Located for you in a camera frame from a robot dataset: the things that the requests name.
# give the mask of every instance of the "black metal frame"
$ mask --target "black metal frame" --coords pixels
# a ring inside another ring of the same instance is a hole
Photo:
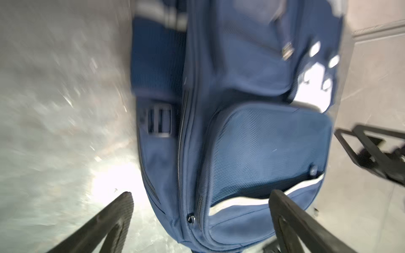
[[[93,252],[106,236],[101,253],[121,253],[134,210],[130,192],[124,192],[83,227],[48,253]]]
[[[311,252],[356,253],[282,191],[271,192],[269,207],[281,253],[304,253],[298,236]]]
[[[335,136],[349,155],[350,159],[359,167],[373,173],[376,176],[390,180],[405,186],[405,145],[396,148],[391,153],[383,153],[379,146],[384,143],[383,139],[368,136],[365,131],[392,136],[405,140],[405,133],[394,130],[376,128],[368,125],[356,125],[352,131],[336,129]],[[359,139],[364,149],[358,154],[353,151],[343,134],[351,135]]]

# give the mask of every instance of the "white trim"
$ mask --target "white trim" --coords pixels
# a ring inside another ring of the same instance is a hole
[[[299,74],[297,92],[291,105],[313,108],[320,113],[324,113],[329,108],[334,84],[332,83],[329,89],[322,89],[325,70],[325,66],[316,62],[304,73]]]
[[[165,6],[161,1],[137,1],[135,16],[143,17],[179,32],[187,30],[187,14],[178,13],[175,7]]]
[[[287,191],[284,192],[286,195],[290,195],[296,190],[317,184],[319,181],[321,181],[324,178],[324,174],[320,175],[316,179],[311,179],[311,180],[305,180],[302,181]],[[264,205],[269,202],[269,199],[257,199],[257,198],[248,198],[248,197],[235,197],[235,198],[230,198],[228,200],[222,201],[213,207],[209,209],[209,215],[214,215],[218,213],[219,211],[231,207],[231,206],[259,206],[259,205]]]

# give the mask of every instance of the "metal zipper slider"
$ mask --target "metal zipper slider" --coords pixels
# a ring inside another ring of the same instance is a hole
[[[294,51],[295,51],[295,49],[294,49],[294,47],[292,46],[291,42],[288,42],[288,43],[283,47],[283,50],[282,50],[283,60],[284,60],[284,61],[288,60],[288,59],[292,56],[292,54],[294,53]]]

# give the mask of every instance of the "zipper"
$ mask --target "zipper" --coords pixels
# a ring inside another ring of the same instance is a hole
[[[139,148],[139,152],[138,152],[138,153],[139,153],[139,165],[141,166],[141,174],[142,174],[142,177],[145,179],[146,184],[149,186],[149,188],[150,188],[150,190],[151,190],[153,196],[154,196],[154,197],[158,200],[158,202],[160,203],[159,197],[158,197],[158,195],[156,194],[156,190],[155,190],[155,188],[153,187],[153,185],[152,185],[151,181],[149,180],[148,176],[146,175],[145,168],[143,167],[142,155],[141,155],[141,149],[140,149],[140,148]]]
[[[197,222],[200,230],[201,230],[200,213],[202,204],[203,204],[203,196],[200,196],[198,198],[198,205],[197,205]]]
[[[177,148],[177,187],[179,188],[179,195],[181,196],[180,192],[180,148],[181,148],[181,137],[183,135],[183,125],[184,125],[184,117],[185,117],[185,108],[187,106],[188,101],[188,91],[184,91],[183,103],[182,103],[182,113],[181,113],[181,123],[180,123],[180,130],[179,130],[179,144]]]

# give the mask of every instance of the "zipper pull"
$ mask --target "zipper pull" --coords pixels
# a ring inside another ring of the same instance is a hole
[[[294,53],[295,49],[292,45],[291,40],[291,23],[290,19],[286,15],[287,9],[287,0],[281,0],[282,11],[275,20],[275,25],[277,29],[277,33],[280,36],[282,50],[281,53],[283,55],[283,60],[288,60],[292,54]]]
[[[288,42],[287,44],[284,45],[282,54],[283,54],[283,60],[286,61],[288,60],[292,54],[294,53],[295,49],[292,46],[291,42]]]

